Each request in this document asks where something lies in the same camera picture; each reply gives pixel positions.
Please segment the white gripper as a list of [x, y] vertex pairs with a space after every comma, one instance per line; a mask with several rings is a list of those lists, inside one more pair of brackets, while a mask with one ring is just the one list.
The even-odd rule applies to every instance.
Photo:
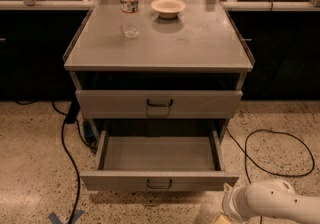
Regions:
[[241, 223], [248, 220], [246, 187], [232, 187], [224, 183], [224, 197], [222, 209], [225, 215], [219, 214], [212, 224], [233, 224], [232, 220]]

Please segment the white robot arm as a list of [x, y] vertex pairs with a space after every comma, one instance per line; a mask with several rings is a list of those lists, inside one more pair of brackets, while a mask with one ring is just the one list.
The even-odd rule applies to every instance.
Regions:
[[320, 224], [320, 198], [297, 194], [283, 179], [234, 187], [225, 183], [224, 187], [223, 213], [236, 223], [260, 216], [298, 224]]

